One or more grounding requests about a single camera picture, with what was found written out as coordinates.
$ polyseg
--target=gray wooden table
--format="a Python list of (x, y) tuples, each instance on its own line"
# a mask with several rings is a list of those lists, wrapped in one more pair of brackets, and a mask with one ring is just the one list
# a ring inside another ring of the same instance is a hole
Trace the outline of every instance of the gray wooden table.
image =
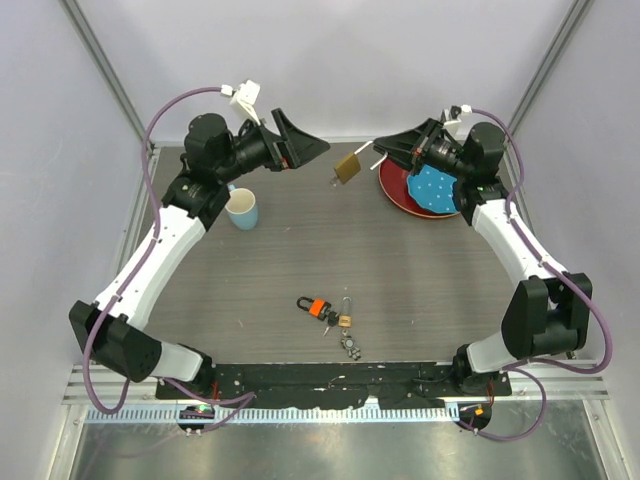
[[(241, 178), (237, 186), (256, 194), (258, 226), (242, 232), (223, 213), (169, 281), (148, 332), (219, 362), (347, 361), (338, 327), (323, 337), (324, 324), (295, 302), (339, 305), (349, 295), (363, 361), (450, 360), (494, 333), (512, 290), (485, 241), (460, 216), (402, 212), (366, 165), (331, 187), (333, 164), (353, 148), (338, 144), (300, 170)], [(163, 150), (159, 193), (179, 171), (179, 153)], [(362, 159), (372, 164), (376, 154)]]

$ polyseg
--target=cable clip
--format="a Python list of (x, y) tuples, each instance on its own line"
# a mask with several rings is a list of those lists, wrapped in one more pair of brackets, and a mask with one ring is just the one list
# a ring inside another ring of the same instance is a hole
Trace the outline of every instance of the cable clip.
[(544, 267), (544, 264), (548, 264), (549, 260), (551, 260), (551, 256), (548, 253), (545, 253), (542, 258), (540, 258), (540, 261), (538, 262), (538, 266), (539, 267)]
[(253, 106), (258, 99), (260, 85), (251, 80), (245, 80), (237, 90), (233, 92), (229, 105), (244, 120), (251, 120), (256, 125), (260, 125), (260, 118)]
[(234, 90), (231, 85), (222, 85), (220, 87), (220, 95), (222, 95), (223, 97), (231, 98), (233, 97), (233, 94)]

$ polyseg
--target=red plate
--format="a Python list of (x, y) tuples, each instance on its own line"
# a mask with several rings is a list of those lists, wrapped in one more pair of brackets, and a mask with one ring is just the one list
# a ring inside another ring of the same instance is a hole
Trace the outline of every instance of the red plate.
[(409, 188), (407, 187), (408, 176), (409, 172), (403, 170), (391, 160), (385, 160), (378, 168), (378, 179), (380, 180), (382, 191), (396, 207), (420, 218), (441, 219), (458, 215), (459, 212), (438, 214), (421, 208), (409, 195)]

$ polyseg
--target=mug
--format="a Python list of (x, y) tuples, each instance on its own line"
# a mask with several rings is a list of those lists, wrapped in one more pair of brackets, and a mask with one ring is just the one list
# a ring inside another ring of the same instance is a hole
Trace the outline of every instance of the mug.
[(256, 196), (248, 188), (236, 188), (229, 185), (229, 201), (225, 210), (229, 218), (240, 230), (251, 230), (258, 223)]

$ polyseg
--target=black mounting plate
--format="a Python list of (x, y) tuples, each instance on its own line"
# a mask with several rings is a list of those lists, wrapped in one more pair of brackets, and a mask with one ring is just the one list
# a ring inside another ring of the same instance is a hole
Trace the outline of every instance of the black mounting plate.
[[(435, 362), (218, 364), (215, 390), (220, 399), (255, 392), (249, 408), (267, 409), (358, 408), (370, 395), (381, 409), (430, 408), (442, 406), (442, 397), (486, 396), (484, 387), (461, 391), (452, 377), (451, 365)], [(494, 381), (494, 394), (511, 395), (506, 374)], [(188, 398), (168, 384), (158, 385), (156, 397)]]

